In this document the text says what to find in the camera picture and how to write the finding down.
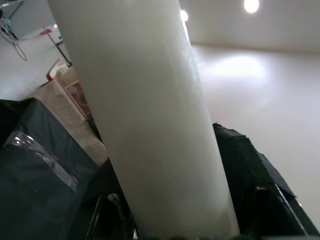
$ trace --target recessed light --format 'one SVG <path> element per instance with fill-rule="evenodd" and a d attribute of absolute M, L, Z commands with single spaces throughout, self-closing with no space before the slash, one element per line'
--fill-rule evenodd
<path fill-rule="evenodd" d="M 253 14 L 259 9 L 259 0 L 244 0 L 244 9 Z"/>
<path fill-rule="evenodd" d="M 180 18 L 182 22 L 186 22 L 188 20 L 188 13 L 185 10 L 180 10 Z"/>

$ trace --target white ceiling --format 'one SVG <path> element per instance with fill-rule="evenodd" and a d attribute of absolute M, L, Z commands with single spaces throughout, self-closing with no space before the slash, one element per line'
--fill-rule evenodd
<path fill-rule="evenodd" d="M 320 0 L 180 0 L 193 44 L 320 53 Z"/>

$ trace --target black cloth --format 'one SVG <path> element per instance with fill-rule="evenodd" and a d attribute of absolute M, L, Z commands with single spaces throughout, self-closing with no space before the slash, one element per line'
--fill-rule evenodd
<path fill-rule="evenodd" d="M 0 239 L 65 240 L 98 166 L 39 100 L 0 100 L 0 116 Z M 13 131 L 54 156 L 75 191 L 36 152 L 4 144 Z"/>

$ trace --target white wall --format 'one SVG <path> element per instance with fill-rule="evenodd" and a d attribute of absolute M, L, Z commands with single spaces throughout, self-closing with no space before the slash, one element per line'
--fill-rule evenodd
<path fill-rule="evenodd" d="M 320 56 L 193 50 L 212 122 L 247 135 L 320 229 Z"/>
<path fill-rule="evenodd" d="M 0 36 L 0 99 L 21 100 L 44 84 L 50 67 L 61 57 L 47 35 L 21 40 L 28 61 Z"/>

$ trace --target white cylinder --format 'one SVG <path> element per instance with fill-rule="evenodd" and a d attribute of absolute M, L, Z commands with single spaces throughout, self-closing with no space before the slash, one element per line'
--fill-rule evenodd
<path fill-rule="evenodd" d="M 141 235 L 236 235 L 178 0 L 49 3 Z"/>

